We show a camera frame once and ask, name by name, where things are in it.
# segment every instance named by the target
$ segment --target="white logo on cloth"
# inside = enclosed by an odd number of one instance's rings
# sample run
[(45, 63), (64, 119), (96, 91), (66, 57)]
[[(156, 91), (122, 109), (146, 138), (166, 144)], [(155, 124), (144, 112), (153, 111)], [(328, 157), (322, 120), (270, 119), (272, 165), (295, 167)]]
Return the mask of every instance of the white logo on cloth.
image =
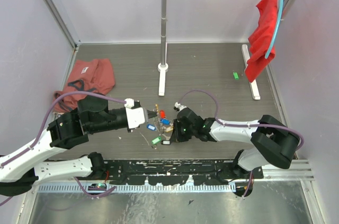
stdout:
[(88, 67), (83, 68), (83, 71), (81, 72), (81, 74), (85, 73), (87, 71)]

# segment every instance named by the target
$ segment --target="white wall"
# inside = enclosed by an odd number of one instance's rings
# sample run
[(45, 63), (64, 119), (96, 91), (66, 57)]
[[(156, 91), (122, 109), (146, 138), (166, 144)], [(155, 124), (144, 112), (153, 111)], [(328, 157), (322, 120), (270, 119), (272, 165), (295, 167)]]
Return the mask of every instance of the white wall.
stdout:
[[(160, 0), (55, 0), (88, 42), (160, 42)], [(168, 0), (168, 41), (247, 41), (260, 0)]]
[(305, 136), (332, 223), (339, 196), (339, 0), (298, 0), (281, 24), (272, 65), (288, 119)]
[[(0, 155), (7, 155), (35, 138), (72, 48), (43, 0), (0, 0), (0, 7)], [(21, 202), (0, 207), (1, 223), (14, 223)]]

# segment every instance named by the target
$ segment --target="gray wooden floor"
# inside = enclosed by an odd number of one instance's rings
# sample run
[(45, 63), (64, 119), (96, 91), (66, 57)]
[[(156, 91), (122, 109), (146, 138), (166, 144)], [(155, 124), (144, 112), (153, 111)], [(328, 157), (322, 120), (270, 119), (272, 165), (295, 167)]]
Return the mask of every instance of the gray wooden floor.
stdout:
[[(205, 89), (216, 95), (220, 103), (219, 117), (225, 120), (249, 121), (259, 119), (263, 114), (279, 118), (266, 71), (257, 80), (261, 100), (252, 99), (249, 83), (243, 75), (245, 65), (241, 44), (169, 44), (169, 71), (163, 97), (158, 96), (159, 51), (158, 44), (82, 45), (77, 59), (109, 58), (116, 85), (108, 96), (134, 98), (150, 110), (157, 103), (169, 119), (176, 116), (174, 103), (191, 89)], [(238, 72), (239, 80), (234, 80), (234, 71)], [(188, 95), (183, 103), (203, 118), (212, 117), (215, 112), (214, 102), (202, 93)], [(114, 107), (121, 105), (110, 103), (110, 109)], [(194, 138), (185, 143), (160, 145), (154, 150), (149, 144), (157, 136), (157, 132), (146, 126), (133, 133), (127, 133), (125, 129), (98, 133), (90, 136), (88, 143), (58, 157), (77, 158), (97, 151), (107, 159), (234, 158), (240, 149), (247, 147), (235, 142), (201, 142)]]

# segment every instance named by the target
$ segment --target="red garment on hanger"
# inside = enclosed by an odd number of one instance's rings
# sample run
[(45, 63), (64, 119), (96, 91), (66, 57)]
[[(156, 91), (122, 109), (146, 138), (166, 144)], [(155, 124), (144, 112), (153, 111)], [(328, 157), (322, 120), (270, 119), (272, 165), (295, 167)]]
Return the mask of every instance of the red garment on hanger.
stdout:
[[(77, 60), (69, 74), (63, 91), (54, 92), (54, 99), (61, 94), (74, 91), (87, 91), (106, 95), (115, 85), (114, 73), (109, 59), (92, 61)], [(55, 111), (65, 113), (77, 107), (77, 102), (85, 98), (84, 94), (66, 96), (55, 106)]]
[(245, 69), (245, 74), (250, 82), (253, 82), (275, 57), (273, 46), (269, 57), (265, 59), (278, 19), (278, 0), (261, 0), (256, 7), (260, 17), (257, 29), (248, 38), (251, 45), (249, 51), (252, 55), (247, 61), (248, 66)]

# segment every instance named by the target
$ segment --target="pile of small objects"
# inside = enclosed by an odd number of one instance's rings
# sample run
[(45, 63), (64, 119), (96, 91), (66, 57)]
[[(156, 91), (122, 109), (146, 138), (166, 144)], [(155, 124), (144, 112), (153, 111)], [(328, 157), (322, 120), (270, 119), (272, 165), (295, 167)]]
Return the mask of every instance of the pile of small objects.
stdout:
[(155, 104), (155, 108), (158, 116), (155, 119), (155, 125), (148, 124), (147, 129), (151, 131), (159, 131), (160, 136), (152, 140), (152, 148), (156, 149), (157, 144), (161, 143), (162, 145), (170, 145), (169, 140), (162, 140), (161, 135), (164, 133), (169, 133), (173, 131), (173, 122), (166, 118), (166, 113), (164, 110), (159, 110), (158, 104)]

